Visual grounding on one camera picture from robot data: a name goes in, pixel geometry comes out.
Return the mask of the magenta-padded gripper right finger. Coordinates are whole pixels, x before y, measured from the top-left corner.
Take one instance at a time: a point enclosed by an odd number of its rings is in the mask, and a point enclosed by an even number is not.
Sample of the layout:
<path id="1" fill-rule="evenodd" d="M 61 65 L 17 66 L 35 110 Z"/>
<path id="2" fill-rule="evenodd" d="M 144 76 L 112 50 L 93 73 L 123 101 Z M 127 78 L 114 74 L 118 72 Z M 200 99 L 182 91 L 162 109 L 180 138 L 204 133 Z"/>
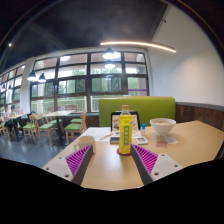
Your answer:
<path id="1" fill-rule="evenodd" d="M 167 154 L 157 155 L 139 145 L 131 145 L 131 155 L 143 185 L 150 184 L 182 169 L 182 166 Z"/>

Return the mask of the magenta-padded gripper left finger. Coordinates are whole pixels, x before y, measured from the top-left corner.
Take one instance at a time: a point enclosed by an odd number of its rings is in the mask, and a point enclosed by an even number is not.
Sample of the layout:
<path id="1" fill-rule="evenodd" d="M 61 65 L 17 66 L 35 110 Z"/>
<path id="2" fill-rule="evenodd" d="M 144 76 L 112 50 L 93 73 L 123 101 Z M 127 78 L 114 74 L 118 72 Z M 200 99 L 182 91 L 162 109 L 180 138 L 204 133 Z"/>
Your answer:
<path id="1" fill-rule="evenodd" d="M 92 156 L 93 146 L 88 145 L 66 157 L 59 156 L 50 162 L 44 170 L 65 180 L 70 180 L 76 185 L 81 185 Z"/>

